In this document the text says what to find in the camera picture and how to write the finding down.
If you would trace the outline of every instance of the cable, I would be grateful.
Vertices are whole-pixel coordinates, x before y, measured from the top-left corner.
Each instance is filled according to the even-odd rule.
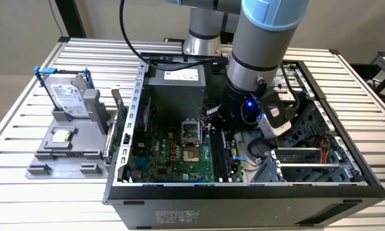
[[[296,99],[295,110],[298,111],[298,109],[300,108],[300,99],[299,99],[299,97],[298,97],[298,95],[295,93],[294,87],[290,84],[288,75],[287,75],[283,63],[280,64],[280,68],[282,68],[282,72],[283,72],[283,76],[284,76],[284,79],[286,79],[286,83],[287,83],[290,92],[292,93],[292,95],[295,96],[295,99]]]
[[[126,3],[126,0],[122,0],[120,2],[120,29],[122,29],[122,33],[123,33],[123,37],[124,37],[124,40],[127,42],[127,45],[130,47],[130,49],[132,50],[132,52],[135,53],[135,55],[148,64],[151,65],[154,68],[162,70],[162,71],[179,71],[179,70],[183,70],[183,69],[187,69],[192,66],[198,66],[200,64],[208,64],[208,63],[219,63],[220,59],[210,59],[210,60],[202,60],[194,64],[187,64],[184,66],[180,66],[180,67],[175,67],[175,68],[164,68],[164,67],[160,67],[155,64],[152,64],[142,55],[140,53],[136,51],[134,45],[131,44],[131,41],[128,39],[128,36],[127,36],[127,32],[126,32],[126,29],[124,29],[124,3]]]
[[[267,158],[268,155],[266,155],[266,154],[262,154],[262,155],[255,154],[255,153],[252,152],[252,150],[251,150],[252,146],[256,145],[256,144],[260,143],[260,142],[263,142],[263,144],[264,144],[270,149],[275,149],[276,147],[272,146],[272,145],[267,142],[267,140],[264,139],[264,137],[258,137],[258,138],[255,138],[255,139],[248,143],[248,145],[247,145],[247,152],[248,152],[248,154],[251,154],[255,158],[262,158],[262,159],[263,159],[263,158]]]
[[[278,137],[275,138],[275,142],[276,142],[276,146],[280,148],[280,141],[279,141]]]
[[[56,24],[58,24],[58,27],[59,27],[59,30],[60,30],[62,37],[64,37],[64,35],[63,35],[63,30],[62,30],[62,27],[60,27],[59,22],[58,22],[58,19],[56,19],[56,15],[54,15],[54,10],[52,10],[52,17],[54,17],[54,20],[56,21]]]
[[[248,122],[244,118],[244,113],[243,113],[244,104],[246,104],[246,101],[243,102],[242,107],[240,107],[242,119],[243,119],[244,123],[247,123],[248,125],[256,125],[262,121],[262,115],[260,115],[260,118],[256,122],[252,122],[252,123]]]
[[[308,144],[308,140],[311,140],[314,137],[318,137],[319,135],[314,135],[314,136],[310,136],[310,137],[307,137],[307,138],[304,138],[303,140],[300,140],[299,141],[299,143],[296,143],[295,145],[294,145],[294,147],[300,147],[302,146],[302,144],[304,144],[304,143],[307,143]]]
[[[242,160],[242,161],[247,162],[254,167],[259,167],[258,165],[254,165],[248,160]]]

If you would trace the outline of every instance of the label sticker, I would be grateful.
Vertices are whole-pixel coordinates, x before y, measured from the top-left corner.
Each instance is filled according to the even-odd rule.
[[[200,210],[158,210],[156,220],[159,224],[166,223],[196,223]]]
[[[199,81],[199,70],[198,69],[184,69],[179,71],[166,71],[166,80],[190,80]]]
[[[52,84],[52,90],[67,114],[74,117],[88,116],[80,90],[76,86],[71,84]]]

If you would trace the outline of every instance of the aluminum extrusion table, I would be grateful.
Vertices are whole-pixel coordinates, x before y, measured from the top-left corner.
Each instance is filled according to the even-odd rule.
[[[182,43],[135,42],[139,52],[182,53]],[[232,47],[224,46],[224,54]],[[330,50],[290,49],[306,62],[355,144],[385,187],[385,105],[352,67]],[[118,40],[59,42],[42,66],[92,71],[102,102],[115,107],[110,88],[130,102],[139,59]],[[52,102],[36,79],[0,123],[0,230],[126,230],[114,207],[102,204],[107,179],[28,180],[24,175],[52,122]],[[385,231],[385,201],[326,231]]]

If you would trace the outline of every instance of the small circuit board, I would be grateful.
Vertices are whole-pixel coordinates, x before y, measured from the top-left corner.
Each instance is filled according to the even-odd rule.
[[[147,156],[135,156],[135,182],[215,182],[211,138],[203,144],[182,145],[182,128],[152,128],[152,147]]]

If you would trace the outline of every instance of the metal frame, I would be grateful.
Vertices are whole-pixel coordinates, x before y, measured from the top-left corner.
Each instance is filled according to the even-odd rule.
[[[70,37],[87,38],[76,0],[55,0]]]
[[[180,43],[134,42],[134,44],[142,52],[182,54]],[[228,54],[231,48],[230,45],[224,46],[224,54]],[[356,81],[354,80],[356,75],[348,73],[344,66],[350,65],[340,63],[328,50],[290,48],[286,59],[306,62],[318,84],[332,99],[330,106],[385,187],[385,119],[384,126],[371,124],[382,123],[379,120],[350,120],[352,116],[385,118],[385,106],[359,103],[354,98],[338,98],[339,95],[364,97],[367,93],[358,83],[346,84]],[[72,38],[68,43],[58,43],[43,66],[76,70],[87,66],[92,72],[96,70],[95,85],[102,90],[102,95],[107,91],[106,88],[119,83],[124,103],[130,104],[139,59],[123,41]],[[43,99],[44,92],[35,84],[36,79],[32,79],[0,123],[0,228],[126,229],[114,208],[100,204],[106,179],[27,180],[24,177],[34,156],[30,152],[36,149],[35,145],[40,143],[38,139],[51,122],[47,120],[52,109],[51,102],[50,99]],[[112,98],[103,98],[103,102],[110,107],[116,104]],[[24,140],[18,140],[20,135],[26,137]],[[14,192],[20,192],[19,197],[14,197]],[[54,213],[54,209],[66,213]],[[385,231],[385,201],[338,221],[324,230],[346,229]]]

